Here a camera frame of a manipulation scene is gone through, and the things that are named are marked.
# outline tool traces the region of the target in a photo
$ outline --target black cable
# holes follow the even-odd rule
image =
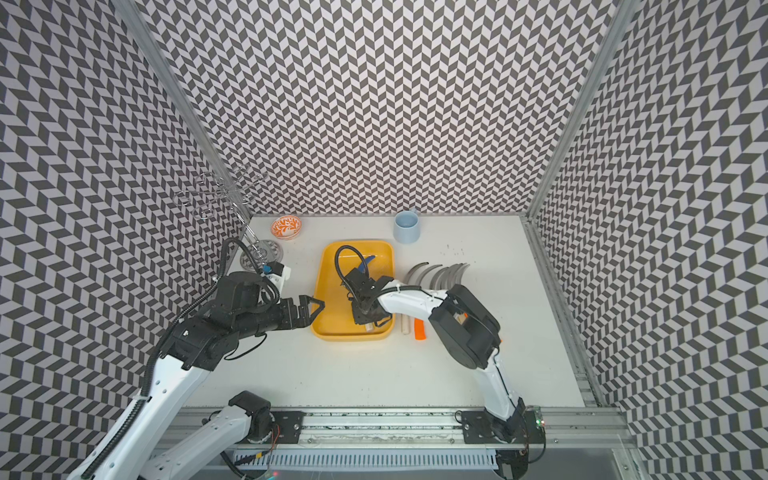
[[[230,256],[229,246],[231,243],[235,243],[237,246],[243,249],[243,251],[248,255],[248,259],[253,262],[253,265],[256,265],[253,255],[251,254],[250,251],[248,251],[248,247],[246,247],[245,243],[241,242],[237,238],[226,239],[224,242],[222,242],[221,255],[219,258],[219,270],[217,271],[216,278],[214,279],[214,284],[208,289],[207,292],[203,293],[203,296],[193,301],[187,308],[182,310],[181,313],[176,315],[176,318],[174,318],[170,322],[168,327],[165,329],[163,336],[157,342],[154,349],[152,349],[152,353],[150,354],[149,359],[147,360],[147,365],[144,369],[144,377],[142,378],[142,382],[141,382],[141,390],[140,390],[141,397],[149,397],[149,393],[152,387],[152,377],[154,375],[154,366],[160,357],[160,347],[168,340],[168,337],[170,336],[171,331],[173,331],[174,327],[179,323],[181,319],[183,319],[184,317],[192,313],[205,300],[208,300],[208,297],[213,295],[214,292],[216,291],[216,288],[219,286],[218,279],[224,276],[224,274],[227,272],[227,260],[229,260],[229,256]],[[277,288],[269,279],[266,279],[266,284],[267,286],[271,285],[272,288],[274,288],[274,291],[277,291]],[[280,301],[279,292],[273,298],[273,303],[276,301]],[[99,468],[99,466],[101,466],[101,464],[104,463],[104,460],[107,459],[107,457],[112,453],[115,447],[118,446],[118,444],[123,439],[123,437],[125,437],[125,434],[128,432],[128,430],[131,429],[131,426],[136,421],[136,418],[139,416],[139,413],[141,413],[141,410],[143,409],[146,403],[147,403],[146,399],[139,399],[136,401],[134,408],[131,410],[130,413],[128,413],[128,416],[126,417],[125,422],[123,422],[123,424],[120,425],[120,428],[115,432],[114,437],[112,437],[112,439],[109,441],[109,443],[107,443],[104,449],[101,450],[101,452],[99,452],[96,458],[94,458],[94,461],[91,462],[91,464],[88,465],[88,467],[83,471],[80,478],[82,478],[83,480],[91,480],[91,478],[94,477],[94,473]]]
[[[542,436],[542,437],[544,437],[544,446],[541,448],[541,453],[540,453],[540,454],[538,454],[538,457],[536,457],[536,459],[535,459],[535,460],[529,460],[529,461],[528,461],[528,464],[529,464],[529,465],[530,465],[531,463],[536,463],[536,462],[538,462],[539,460],[541,460],[541,457],[543,457],[543,456],[544,456],[544,452],[546,452],[546,451],[547,451],[547,432],[546,432],[544,429],[541,429],[541,436]]]
[[[242,470],[240,470],[237,465],[232,462],[232,459],[229,455],[227,455],[226,452],[221,452],[219,455],[221,455],[221,458],[224,460],[224,463],[227,465],[227,467],[230,468],[232,473],[240,477],[242,480],[256,480],[256,477],[252,477],[250,475],[246,475],[243,473]]]
[[[203,425],[205,425],[206,423],[210,422],[210,420],[211,420],[211,419],[214,417],[214,415],[216,415],[216,414],[217,414],[217,413],[219,413],[219,412],[221,412],[221,410],[213,410],[213,411],[210,413],[210,415],[208,416],[208,420],[206,420],[206,419],[203,419]]]
[[[336,255],[333,256],[333,266],[336,267],[336,274],[341,279],[341,283],[344,284],[346,289],[352,294],[352,297],[354,297],[355,301],[357,302],[358,305],[360,305],[360,308],[362,309],[362,302],[360,302],[360,299],[357,298],[357,295],[355,294],[355,290],[353,290],[352,286],[350,286],[349,283],[346,281],[346,278],[344,277],[344,274],[341,272],[341,267],[339,266],[339,255],[344,250],[351,250],[351,251],[355,252],[358,257],[360,257],[360,263],[366,269],[366,276],[370,276],[370,274],[368,272],[368,264],[366,263],[366,258],[362,255],[362,253],[360,253],[360,250],[357,250],[352,245],[342,245],[336,251]]]
[[[248,455],[247,457],[243,457],[240,460],[233,462],[236,467],[239,467],[241,465],[245,465],[247,463],[251,463],[253,460],[256,460],[256,457],[258,455]]]
[[[229,355],[225,356],[225,357],[224,357],[224,359],[225,359],[225,360],[237,360],[237,359],[241,359],[241,358],[243,358],[245,355],[248,355],[249,353],[251,353],[251,352],[252,352],[252,351],[254,351],[255,349],[259,348],[260,346],[262,346],[262,344],[263,344],[264,342],[266,342],[266,333],[264,333],[263,335],[259,335],[259,336],[262,336],[263,338],[261,339],[261,341],[259,342],[259,344],[258,344],[258,345],[256,345],[256,346],[254,346],[252,349],[249,349],[247,352],[245,352],[245,353],[241,353],[241,354],[240,354],[240,355],[238,355],[238,356],[230,356],[230,355],[232,355],[233,353],[235,353],[235,352],[237,351],[237,349],[235,349],[235,350],[233,350],[233,351],[232,351],[232,353],[230,353]]]

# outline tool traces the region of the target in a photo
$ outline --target light blue cup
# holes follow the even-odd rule
[[[419,215],[416,214],[415,208],[395,215],[395,240],[400,243],[413,243],[421,234]]]

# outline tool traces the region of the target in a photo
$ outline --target gray curved object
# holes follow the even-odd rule
[[[442,274],[442,276],[440,277],[440,280],[438,280],[437,283],[435,284],[435,288],[437,290],[447,290],[450,287],[450,284],[448,283],[448,281],[450,280],[457,266],[458,264],[454,263],[453,265],[449,266],[448,270]]]
[[[422,284],[422,280],[424,280],[424,277],[427,276],[427,273],[433,271],[435,268],[440,268],[442,265],[432,265],[427,270],[424,270],[419,274],[419,276],[416,277],[416,281],[413,283],[414,285],[420,285]]]
[[[443,285],[446,289],[449,289],[456,284],[456,274],[463,266],[464,263],[457,263],[451,267],[451,270],[448,272],[448,275],[445,276],[445,280],[443,281]]]
[[[464,276],[464,272],[469,268],[469,263],[465,263],[462,268],[458,269],[458,272],[456,272],[456,278],[454,279],[454,285],[461,285],[462,284],[462,277]]]
[[[434,290],[435,286],[438,285],[438,282],[440,281],[440,276],[445,273],[446,270],[451,268],[450,266],[444,266],[440,270],[435,273],[435,276],[432,277],[432,280],[429,281],[429,289]]]
[[[411,277],[413,276],[413,274],[416,273],[418,269],[420,269],[425,265],[429,265],[429,262],[421,262],[414,265],[412,269],[408,270],[408,273],[406,273],[406,278],[404,278],[402,282],[405,285],[408,285],[408,281],[411,280]]]

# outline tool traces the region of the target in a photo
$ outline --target orange patterned bowl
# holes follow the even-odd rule
[[[272,235],[281,240],[291,240],[301,231],[301,219],[296,215],[286,215],[272,222]]]

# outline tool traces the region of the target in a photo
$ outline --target enclosure wall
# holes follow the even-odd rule
[[[768,466],[766,18],[643,2],[535,218],[659,478]]]
[[[525,210],[615,11],[139,0],[260,214]]]
[[[107,431],[237,229],[170,202],[207,168],[106,2],[0,19],[0,478],[31,478]]]

